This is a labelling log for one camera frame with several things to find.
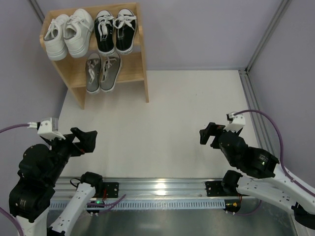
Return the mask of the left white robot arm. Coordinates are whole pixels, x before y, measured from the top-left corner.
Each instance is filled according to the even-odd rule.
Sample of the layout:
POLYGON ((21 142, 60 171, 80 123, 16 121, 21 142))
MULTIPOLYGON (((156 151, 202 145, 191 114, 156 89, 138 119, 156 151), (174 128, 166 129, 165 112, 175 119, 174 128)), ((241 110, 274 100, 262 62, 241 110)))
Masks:
POLYGON ((28 148, 19 164, 16 186, 9 194, 10 213, 16 218, 25 236, 68 236, 89 200, 102 187, 102 176, 86 172, 80 178, 75 195, 57 220, 47 226, 50 201, 63 169, 71 157, 92 153, 97 131, 83 132, 71 128, 62 135, 38 129, 45 144, 28 148))

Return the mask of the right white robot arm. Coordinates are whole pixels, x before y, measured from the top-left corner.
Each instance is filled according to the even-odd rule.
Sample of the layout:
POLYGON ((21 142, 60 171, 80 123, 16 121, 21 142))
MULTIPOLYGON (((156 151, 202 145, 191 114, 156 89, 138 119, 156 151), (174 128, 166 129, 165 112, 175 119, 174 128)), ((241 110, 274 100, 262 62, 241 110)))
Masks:
POLYGON ((278 158, 266 150, 250 147, 238 132, 227 131, 224 125, 209 123, 199 131, 200 144, 219 149, 235 170, 228 170, 221 185, 227 195, 256 197, 287 211, 295 221, 315 228, 315 198, 299 188, 280 167, 278 158))

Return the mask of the black canvas sneaker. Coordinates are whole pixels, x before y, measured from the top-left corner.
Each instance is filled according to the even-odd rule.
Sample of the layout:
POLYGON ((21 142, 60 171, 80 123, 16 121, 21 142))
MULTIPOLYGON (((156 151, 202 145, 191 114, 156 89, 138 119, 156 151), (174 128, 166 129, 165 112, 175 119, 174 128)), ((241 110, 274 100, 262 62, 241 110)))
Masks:
POLYGON ((114 16, 107 10, 100 11, 94 20, 94 34, 97 42, 97 49, 103 56, 114 53, 113 42, 114 16))
POLYGON ((132 52, 137 31, 137 17, 129 9, 121 9, 114 21, 116 29, 116 50, 121 55, 132 52))

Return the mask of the white sneaker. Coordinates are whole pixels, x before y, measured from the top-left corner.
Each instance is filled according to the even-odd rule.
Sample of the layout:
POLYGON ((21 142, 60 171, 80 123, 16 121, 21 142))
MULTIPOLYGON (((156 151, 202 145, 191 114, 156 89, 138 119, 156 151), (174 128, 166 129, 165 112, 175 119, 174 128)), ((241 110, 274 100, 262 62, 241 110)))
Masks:
POLYGON ((59 61, 67 56, 68 48, 63 38, 63 31, 68 20, 69 16, 66 14, 52 19, 44 36, 46 53, 51 61, 59 61))
POLYGON ((91 15, 84 9, 77 9, 67 20, 63 38, 69 54, 73 58, 83 57, 89 49, 90 37, 94 22, 91 15))

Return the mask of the grey canvas sneaker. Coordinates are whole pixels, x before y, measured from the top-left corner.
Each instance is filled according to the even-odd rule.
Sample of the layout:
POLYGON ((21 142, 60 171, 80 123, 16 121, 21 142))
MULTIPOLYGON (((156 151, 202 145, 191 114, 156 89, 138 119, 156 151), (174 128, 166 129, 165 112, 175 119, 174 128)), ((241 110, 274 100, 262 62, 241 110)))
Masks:
POLYGON ((97 53, 92 53, 86 60, 86 90, 90 94, 96 94, 100 90, 100 71, 101 71, 101 57, 97 53))
POLYGON ((114 89, 121 68, 122 59, 117 52, 105 58, 100 79, 100 89, 102 91, 111 92, 114 89))

